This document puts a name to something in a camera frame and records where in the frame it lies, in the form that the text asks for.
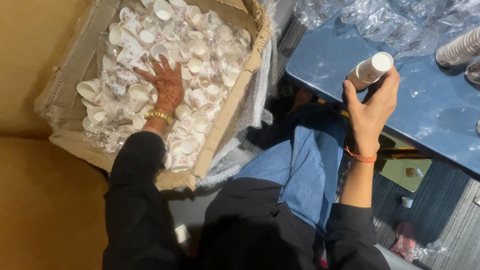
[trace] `hand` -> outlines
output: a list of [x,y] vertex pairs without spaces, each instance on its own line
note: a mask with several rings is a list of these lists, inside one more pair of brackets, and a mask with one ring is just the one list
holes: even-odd
[[365,104],[358,100],[353,84],[348,80],[343,82],[356,142],[356,154],[364,157],[376,155],[380,148],[378,143],[380,132],[395,110],[399,82],[400,75],[396,68],[392,67],[375,83],[377,91]]
[[158,90],[155,108],[172,116],[175,108],[183,101],[185,93],[181,79],[181,63],[177,62],[175,69],[172,70],[168,59],[164,55],[160,54],[160,60],[163,67],[158,62],[154,62],[157,76],[139,68],[134,68],[134,71],[145,77]]

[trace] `table surface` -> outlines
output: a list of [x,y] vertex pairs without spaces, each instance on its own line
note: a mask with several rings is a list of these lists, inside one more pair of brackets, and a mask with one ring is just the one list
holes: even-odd
[[[383,42],[363,39],[354,25],[335,16],[306,31],[286,72],[328,102],[342,102],[342,82],[361,61],[393,51]],[[480,176],[480,85],[465,77],[466,65],[440,68],[434,55],[395,61],[400,73],[397,107],[384,131],[433,158]],[[358,94],[365,98],[367,91]]]

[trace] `black jacket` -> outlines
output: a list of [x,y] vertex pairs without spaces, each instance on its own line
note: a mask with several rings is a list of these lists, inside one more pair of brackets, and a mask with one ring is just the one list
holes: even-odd
[[133,134],[118,153],[105,194],[103,269],[309,270],[319,268],[323,242],[329,269],[389,269],[373,246],[372,208],[334,204],[323,236],[277,204],[279,184],[252,178],[225,184],[205,213],[197,257],[187,257],[153,184],[164,154],[151,132]]

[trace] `red thread bracelet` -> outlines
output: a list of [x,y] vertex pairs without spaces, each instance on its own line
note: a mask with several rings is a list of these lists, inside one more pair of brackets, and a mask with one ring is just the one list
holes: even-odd
[[373,156],[373,157],[363,157],[363,156],[356,155],[356,154],[350,152],[350,150],[348,149],[348,147],[346,147],[345,150],[348,152],[348,154],[350,154],[353,158],[355,158],[356,160],[358,160],[358,161],[360,161],[360,162],[364,162],[364,163],[374,163],[375,160],[377,160],[377,155],[375,155],[375,156]]

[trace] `cardboard box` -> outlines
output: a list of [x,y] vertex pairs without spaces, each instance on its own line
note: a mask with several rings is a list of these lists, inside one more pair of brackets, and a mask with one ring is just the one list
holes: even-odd
[[[205,177],[215,152],[233,136],[252,72],[260,67],[262,50],[272,34],[269,28],[270,20],[257,0],[185,1],[189,5],[199,6],[203,13],[213,10],[225,22],[247,29],[252,35],[252,51],[214,127],[206,137],[196,167],[189,172],[159,172],[156,181],[159,190],[184,187],[193,190],[197,180]],[[121,1],[121,5],[118,3],[117,6],[113,6],[113,2],[95,0],[91,9],[79,19],[58,67],[54,68],[54,76],[35,101],[37,114],[47,118],[52,126],[53,135],[50,141],[53,144],[107,171],[111,171],[116,154],[104,153],[84,140],[82,120],[86,117],[86,111],[80,101],[81,96],[77,94],[76,85],[81,81],[96,78],[95,51],[98,33],[106,31],[110,23],[117,22],[118,10],[129,6],[133,0]]]

